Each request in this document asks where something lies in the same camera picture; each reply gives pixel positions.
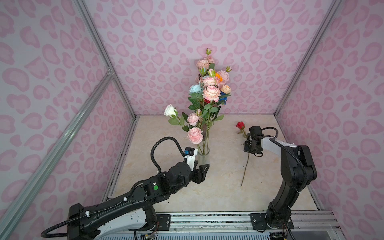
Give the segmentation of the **pink rose bud spray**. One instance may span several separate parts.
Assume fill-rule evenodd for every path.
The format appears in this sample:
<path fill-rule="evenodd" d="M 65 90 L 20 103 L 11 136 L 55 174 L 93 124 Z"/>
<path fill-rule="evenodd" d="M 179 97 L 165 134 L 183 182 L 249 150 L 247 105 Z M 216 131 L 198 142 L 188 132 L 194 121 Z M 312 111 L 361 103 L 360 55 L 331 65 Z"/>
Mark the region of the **pink rose bud spray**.
<path fill-rule="evenodd" d="M 197 61 L 196 66 L 199 70 L 203 68 L 209 69 L 210 65 L 214 65 L 216 63 L 214 58 L 211 56 L 211 53 L 211 49 L 206 49 L 206 56 Z"/>

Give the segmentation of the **orange flower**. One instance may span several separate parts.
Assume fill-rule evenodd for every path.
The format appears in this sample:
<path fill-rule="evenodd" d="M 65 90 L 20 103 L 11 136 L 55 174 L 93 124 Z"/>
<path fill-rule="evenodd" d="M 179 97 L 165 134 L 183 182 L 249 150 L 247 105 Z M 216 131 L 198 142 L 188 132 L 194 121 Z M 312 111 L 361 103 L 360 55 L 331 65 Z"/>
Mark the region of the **orange flower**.
<path fill-rule="evenodd" d="M 223 82 L 223 77 L 219 73 L 215 74 L 215 79 L 218 84 Z"/>

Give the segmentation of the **peach rose stem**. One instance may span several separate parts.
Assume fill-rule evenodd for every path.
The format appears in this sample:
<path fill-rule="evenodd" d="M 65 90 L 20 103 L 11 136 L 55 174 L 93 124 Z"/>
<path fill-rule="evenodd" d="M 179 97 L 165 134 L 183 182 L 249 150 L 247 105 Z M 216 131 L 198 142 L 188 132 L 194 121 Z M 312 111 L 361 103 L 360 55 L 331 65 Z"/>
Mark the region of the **peach rose stem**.
<path fill-rule="evenodd" d="M 222 86 L 222 88 L 221 88 L 221 92 L 223 92 L 224 94 L 226 94 L 226 95 L 228 95 L 228 94 L 230 94 L 231 93 L 231 88 L 228 86 L 228 85 L 224 85 L 224 86 Z"/>

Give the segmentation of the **pink peony flower spray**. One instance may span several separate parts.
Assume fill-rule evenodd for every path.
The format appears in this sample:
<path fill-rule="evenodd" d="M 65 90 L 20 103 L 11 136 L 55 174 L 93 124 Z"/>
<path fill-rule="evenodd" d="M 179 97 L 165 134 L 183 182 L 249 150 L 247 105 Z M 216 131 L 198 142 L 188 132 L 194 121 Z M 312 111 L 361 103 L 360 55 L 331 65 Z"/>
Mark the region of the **pink peony flower spray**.
<path fill-rule="evenodd" d="M 225 85 L 229 82 L 230 76 L 229 72 L 232 70 L 230 66 L 227 66 L 225 70 L 221 70 L 218 74 L 221 76 L 221 80 L 219 81 L 220 85 Z"/>

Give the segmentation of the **large pink rose spray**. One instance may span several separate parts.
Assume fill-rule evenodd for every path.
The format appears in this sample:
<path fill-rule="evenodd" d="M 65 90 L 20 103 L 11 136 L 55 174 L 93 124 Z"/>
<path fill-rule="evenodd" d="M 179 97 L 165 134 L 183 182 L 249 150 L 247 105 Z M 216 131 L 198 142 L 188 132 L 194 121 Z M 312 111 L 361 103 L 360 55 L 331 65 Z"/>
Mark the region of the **large pink rose spray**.
<path fill-rule="evenodd" d="M 210 130 L 214 126 L 215 122 L 222 120 L 223 116 L 219 115 L 220 109 L 223 105 L 218 104 L 219 97 L 221 95 L 221 88 L 223 85 L 220 85 L 216 82 L 215 74 L 219 71 L 209 69 L 207 71 L 207 76 L 203 77 L 204 91 L 203 96 L 205 99 L 211 101 L 209 104 L 205 105 L 202 111 L 203 125 L 206 130 L 206 147 L 209 148 L 210 144 Z"/>

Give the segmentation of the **white rose spray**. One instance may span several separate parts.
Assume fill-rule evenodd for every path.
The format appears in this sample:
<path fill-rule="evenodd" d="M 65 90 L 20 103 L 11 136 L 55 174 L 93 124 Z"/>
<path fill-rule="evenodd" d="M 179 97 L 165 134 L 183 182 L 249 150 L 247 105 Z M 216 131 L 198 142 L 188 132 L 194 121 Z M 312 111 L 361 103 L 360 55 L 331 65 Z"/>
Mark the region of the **white rose spray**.
<path fill-rule="evenodd" d="M 180 115 L 173 105 L 166 106 L 164 115 L 169 118 L 168 122 L 172 126 L 180 126 L 185 132 L 190 130 L 189 124 L 187 123 L 187 115 L 184 112 Z"/>

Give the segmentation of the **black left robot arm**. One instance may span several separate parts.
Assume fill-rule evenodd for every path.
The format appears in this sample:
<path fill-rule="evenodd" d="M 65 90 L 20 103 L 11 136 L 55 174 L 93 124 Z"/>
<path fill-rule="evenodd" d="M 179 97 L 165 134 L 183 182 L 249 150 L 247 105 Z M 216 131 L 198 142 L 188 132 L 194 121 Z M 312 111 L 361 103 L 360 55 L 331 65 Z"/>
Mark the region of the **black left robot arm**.
<path fill-rule="evenodd" d="M 202 183 L 209 167 L 208 164 L 194 165 L 191 169 L 187 163 L 179 162 L 167 172 L 139 181 L 127 193 L 107 202 L 89 207 L 73 205 L 70 207 L 69 219 L 75 218 L 75 221 L 67 225 L 67 238 L 96 239 L 102 234 L 102 226 L 137 210 L 142 210 L 145 217 L 139 230 L 151 230 L 157 222 L 153 205 L 168 200 L 190 182 Z"/>

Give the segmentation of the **light blue flower spray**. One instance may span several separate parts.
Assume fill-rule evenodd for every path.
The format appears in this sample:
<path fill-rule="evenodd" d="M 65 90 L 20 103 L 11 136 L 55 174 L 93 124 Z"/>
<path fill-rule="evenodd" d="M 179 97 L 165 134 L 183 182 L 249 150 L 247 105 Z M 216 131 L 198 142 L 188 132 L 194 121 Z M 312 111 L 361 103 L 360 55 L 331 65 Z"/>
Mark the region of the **light blue flower spray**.
<path fill-rule="evenodd" d="M 199 73 L 196 77 L 196 83 L 192 85 L 189 89 L 189 96 L 188 101 L 190 103 L 189 109 L 196 111 L 198 109 L 203 109 L 204 106 L 207 104 L 204 96 L 204 84 L 203 84 L 203 77 L 206 77 L 206 69 L 203 68 L 199 70 Z"/>

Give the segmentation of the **tall clear ribbed glass vase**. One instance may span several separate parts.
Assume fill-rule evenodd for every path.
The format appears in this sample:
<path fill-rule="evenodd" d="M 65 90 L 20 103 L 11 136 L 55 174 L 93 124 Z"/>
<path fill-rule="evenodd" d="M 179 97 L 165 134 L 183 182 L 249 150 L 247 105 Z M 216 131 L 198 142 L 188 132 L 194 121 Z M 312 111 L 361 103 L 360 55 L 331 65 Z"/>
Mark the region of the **tall clear ribbed glass vase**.
<path fill-rule="evenodd" d="M 199 146 L 197 159 L 198 159 L 199 165 L 209 164 L 210 163 L 210 148 Z"/>

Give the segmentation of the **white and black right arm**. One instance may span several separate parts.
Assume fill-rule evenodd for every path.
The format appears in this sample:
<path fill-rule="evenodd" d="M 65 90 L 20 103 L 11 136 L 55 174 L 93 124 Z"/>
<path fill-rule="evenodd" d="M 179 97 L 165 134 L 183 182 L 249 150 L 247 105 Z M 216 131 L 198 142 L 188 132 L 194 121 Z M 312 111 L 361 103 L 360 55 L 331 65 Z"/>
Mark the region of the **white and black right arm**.
<path fill-rule="evenodd" d="M 289 226 L 292 207 L 300 193 L 311 181 L 317 178 L 317 170 L 310 148 L 306 145 L 288 144 L 274 137 L 247 137 L 244 151 L 255 156 L 262 156 L 269 151 L 280 157 L 282 185 L 276 197 L 269 203 L 265 219 L 255 221 L 255 230 L 278 229 Z"/>

